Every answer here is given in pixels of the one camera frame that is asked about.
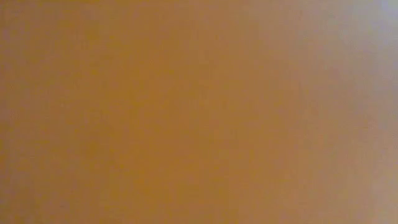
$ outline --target blurry surface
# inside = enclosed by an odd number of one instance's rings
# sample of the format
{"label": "blurry surface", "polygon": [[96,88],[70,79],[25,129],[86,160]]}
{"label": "blurry surface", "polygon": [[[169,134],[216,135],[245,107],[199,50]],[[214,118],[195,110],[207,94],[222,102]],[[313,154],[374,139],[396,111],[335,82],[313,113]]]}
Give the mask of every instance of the blurry surface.
{"label": "blurry surface", "polygon": [[396,6],[357,2],[1,3],[0,222],[395,223]]}

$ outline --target painted wall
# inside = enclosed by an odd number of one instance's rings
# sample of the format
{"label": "painted wall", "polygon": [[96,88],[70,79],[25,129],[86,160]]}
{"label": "painted wall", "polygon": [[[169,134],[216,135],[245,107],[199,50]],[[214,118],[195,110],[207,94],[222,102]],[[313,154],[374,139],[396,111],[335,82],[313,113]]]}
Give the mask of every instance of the painted wall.
{"label": "painted wall", "polygon": [[1,223],[395,223],[394,7],[0,4]]}

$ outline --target orange surface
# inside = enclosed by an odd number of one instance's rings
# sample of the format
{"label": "orange surface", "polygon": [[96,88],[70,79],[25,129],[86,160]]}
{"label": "orange surface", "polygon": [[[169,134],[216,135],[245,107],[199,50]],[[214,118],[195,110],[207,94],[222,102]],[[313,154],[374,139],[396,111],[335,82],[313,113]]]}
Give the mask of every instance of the orange surface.
{"label": "orange surface", "polygon": [[394,13],[187,2],[0,3],[0,223],[397,223]]}

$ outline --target wall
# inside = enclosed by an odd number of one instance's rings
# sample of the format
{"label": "wall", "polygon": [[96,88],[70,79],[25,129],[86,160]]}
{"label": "wall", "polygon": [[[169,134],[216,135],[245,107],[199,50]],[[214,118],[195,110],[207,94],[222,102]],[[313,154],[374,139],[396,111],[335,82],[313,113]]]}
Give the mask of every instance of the wall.
{"label": "wall", "polygon": [[1,223],[398,221],[395,6],[0,8]]}

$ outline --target tan surface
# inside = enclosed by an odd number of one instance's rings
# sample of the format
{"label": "tan surface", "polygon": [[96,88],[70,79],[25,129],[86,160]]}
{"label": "tan surface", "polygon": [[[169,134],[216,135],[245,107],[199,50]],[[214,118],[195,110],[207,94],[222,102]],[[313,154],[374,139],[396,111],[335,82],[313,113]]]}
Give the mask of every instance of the tan surface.
{"label": "tan surface", "polygon": [[394,19],[259,2],[1,3],[0,222],[397,223]]}

